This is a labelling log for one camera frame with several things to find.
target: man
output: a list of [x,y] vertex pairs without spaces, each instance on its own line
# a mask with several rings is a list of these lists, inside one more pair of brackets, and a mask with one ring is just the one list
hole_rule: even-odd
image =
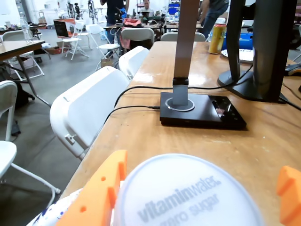
[[[100,4],[103,6],[105,3],[108,5],[107,9],[107,26],[115,25],[115,13],[118,13],[118,9],[124,8],[123,0],[100,0]],[[128,10],[130,0],[126,0],[126,12]],[[114,43],[114,35],[110,32],[107,33],[110,43]]]
[[217,18],[226,12],[229,6],[229,0],[203,0],[199,10],[199,21],[203,25],[203,34],[207,38],[211,32]]
[[148,13],[148,12],[153,12],[153,10],[150,8],[150,1],[149,0],[144,0],[144,7],[140,10],[142,13]]

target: blue container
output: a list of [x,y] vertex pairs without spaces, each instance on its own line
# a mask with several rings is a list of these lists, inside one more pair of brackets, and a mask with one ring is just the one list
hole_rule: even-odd
[[169,14],[174,15],[177,12],[177,8],[169,8]]
[[[239,39],[239,48],[242,49],[253,49],[253,33],[241,33]],[[222,50],[227,49],[226,45],[226,34],[224,43],[222,44]]]
[[180,4],[179,3],[171,3],[169,4],[169,7],[179,7]]

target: jeans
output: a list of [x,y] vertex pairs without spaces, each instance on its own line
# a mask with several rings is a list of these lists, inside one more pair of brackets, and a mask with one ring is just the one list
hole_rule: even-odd
[[203,35],[208,38],[217,18],[226,12],[229,3],[223,5],[220,9],[209,8],[204,21]]
[[[108,37],[108,40],[109,42],[112,44],[114,43],[114,34],[116,32],[116,30],[111,30],[112,34],[110,33],[110,31],[107,31],[106,32],[106,35]],[[121,43],[120,43],[120,35],[121,35],[121,29],[117,32],[116,36],[117,36],[117,40],[118,40],[118,44],[120,45],[120,52],[122,52],[122,46],[121,46]]]

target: water bottle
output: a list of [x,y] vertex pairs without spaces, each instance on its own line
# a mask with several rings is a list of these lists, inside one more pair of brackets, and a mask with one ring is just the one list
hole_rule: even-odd
[[178,12],[176,12],[176,13],[174,14],[174,21],[175,21],[175,22],[179,22],[179,13],[178,13]]
[[20,13],[20,26],[23,31],[24,38],[25,38],[27,44],[31,43],[32,42],[32,32],[29,29],[29,25],[28,25],[27,21],[25,20],[25,17],[23,16],[22,13]]

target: orange clamp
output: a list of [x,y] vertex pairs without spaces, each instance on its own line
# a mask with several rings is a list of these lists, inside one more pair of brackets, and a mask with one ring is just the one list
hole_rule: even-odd
[[57,226],[109,226],[120,181],[127,174],[127,151],[112,153],[87,182]]
[[301,226],[301,172],[284,166],[278,178],[277,195],[281,197],[280,222]]

